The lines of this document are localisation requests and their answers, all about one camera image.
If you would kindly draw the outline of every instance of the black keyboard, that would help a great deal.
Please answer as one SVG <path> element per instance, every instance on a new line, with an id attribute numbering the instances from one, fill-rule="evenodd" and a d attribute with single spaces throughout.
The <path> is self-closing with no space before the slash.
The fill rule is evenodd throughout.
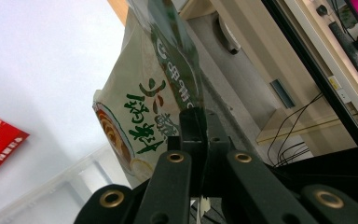
<path id="1" fill-rule="evenodd" d="M 353 42 L 349 39 L 349 37 L 342 32 L 339 25 L 333 21 L 330 23 L 329 28 L 331 32 L 333 32 L 334 36 L 336 37 L 338 43 L 344 49 L 345 53 L 348 55 L 348 58 L 353 63 L 353 66 L 356 68 L 358 72 L 358 50 L 353 45 Z"/>

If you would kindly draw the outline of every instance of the white table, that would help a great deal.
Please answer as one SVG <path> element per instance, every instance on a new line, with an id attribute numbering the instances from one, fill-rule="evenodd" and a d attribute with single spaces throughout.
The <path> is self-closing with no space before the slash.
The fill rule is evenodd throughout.
<path id="1" fill-rule="evenodd" d="M 30 134 L 0 167 L 0 209 L 107 143 L 92 96 L 123 34 L 105 0 L 0 0 L 0 119 Z"/>

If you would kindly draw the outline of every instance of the green and beige package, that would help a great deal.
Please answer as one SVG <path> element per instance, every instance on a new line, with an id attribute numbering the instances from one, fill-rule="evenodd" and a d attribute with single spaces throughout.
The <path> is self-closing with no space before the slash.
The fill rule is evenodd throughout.
<path id="1" fill-rule="evenodd" d="M 93 108 L 136 187 L 179 134 L 180 111 L 203 105 L 198 54 L 172 2 L 129 5 L 121 54 Z"/>

